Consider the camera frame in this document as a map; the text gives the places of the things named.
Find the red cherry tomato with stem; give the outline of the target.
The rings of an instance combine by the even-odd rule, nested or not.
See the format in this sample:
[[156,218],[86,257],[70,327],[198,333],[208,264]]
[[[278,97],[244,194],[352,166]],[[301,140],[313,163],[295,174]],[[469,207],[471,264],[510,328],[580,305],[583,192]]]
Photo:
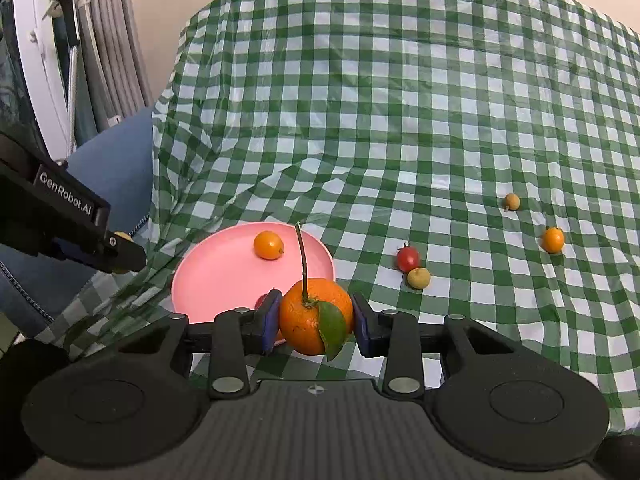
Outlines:
[[277,310],[282,299],[282,292],[279,289],[271,289],[258,298],[255,304],[255,310],[259,312],[270,312]]

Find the orange kumquat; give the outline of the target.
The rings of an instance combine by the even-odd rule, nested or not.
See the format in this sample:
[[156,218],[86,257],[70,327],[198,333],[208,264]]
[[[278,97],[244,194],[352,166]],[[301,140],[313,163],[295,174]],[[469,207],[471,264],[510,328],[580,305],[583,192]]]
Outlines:
[[562,249],[565,244],[565,236],[563,231],[556,226],[552,226],[552,228],[548,228],[542,234],[541,247],[544,248],[546,252],[550,255],[556,255],[562,252]]
[[259,232],[253,242],[254,253],[264,260],[278,260],[284,254],[282,238],[273,231]]

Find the white door frame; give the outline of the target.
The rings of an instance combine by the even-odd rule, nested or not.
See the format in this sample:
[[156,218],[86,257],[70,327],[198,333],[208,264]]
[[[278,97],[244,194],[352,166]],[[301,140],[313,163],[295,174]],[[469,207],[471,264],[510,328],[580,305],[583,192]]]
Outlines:
[[51,0],[13,0],[23,74],[44,145],[54,160],[75,151],[73,107],[67,104],[63,70],[55,47]]

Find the orange mandarin with leaf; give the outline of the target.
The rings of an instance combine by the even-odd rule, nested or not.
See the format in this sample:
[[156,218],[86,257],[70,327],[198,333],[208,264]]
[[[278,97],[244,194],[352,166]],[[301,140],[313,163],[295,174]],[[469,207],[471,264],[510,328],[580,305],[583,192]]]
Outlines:
[[305,356],[333,361],[354,329],[352,298],[328,278],[311,278],[308,273],[303,231],[295,226],[302,263],[302,278],[282,297],[279,330],[286,343]]

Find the grey curtain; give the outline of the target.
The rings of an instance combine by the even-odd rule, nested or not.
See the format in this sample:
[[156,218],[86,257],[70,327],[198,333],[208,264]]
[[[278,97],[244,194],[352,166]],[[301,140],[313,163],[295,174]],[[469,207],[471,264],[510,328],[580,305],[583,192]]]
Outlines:
[[75,139],[84,144],[152,102],[132,0],[75,0]]

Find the pink round plate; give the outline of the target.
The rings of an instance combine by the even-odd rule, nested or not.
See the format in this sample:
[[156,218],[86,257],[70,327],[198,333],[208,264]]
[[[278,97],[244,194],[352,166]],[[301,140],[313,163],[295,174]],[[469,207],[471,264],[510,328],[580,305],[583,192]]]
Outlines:
[[[264,260],[254,253],[254,238],[262,231],[282,238],[284,254],[278,260]],[[326,246],[306,231],[303,238],[309,276],[333,281],[335,266]],[[171,301],[177,313],[193,323],[204,323],[234,308],[255,309],[260,296],[273,288],[285,294],[301,278],[294,226],[244,223],[218,231],[186,254],[172,281]]]

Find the green white checkered tablecloth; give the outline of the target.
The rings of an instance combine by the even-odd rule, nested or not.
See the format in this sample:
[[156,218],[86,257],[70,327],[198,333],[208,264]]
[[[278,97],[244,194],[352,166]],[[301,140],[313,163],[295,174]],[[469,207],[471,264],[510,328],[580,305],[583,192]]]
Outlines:
[[[638,431],[634,30],[573,0],[214,0],[152,121],[148,265],[96,274],[42,341],[98,350],[164,314],[207,235],[299,223],[373,307],[523,341]],[[405,244],[427,288],[396,266]]]

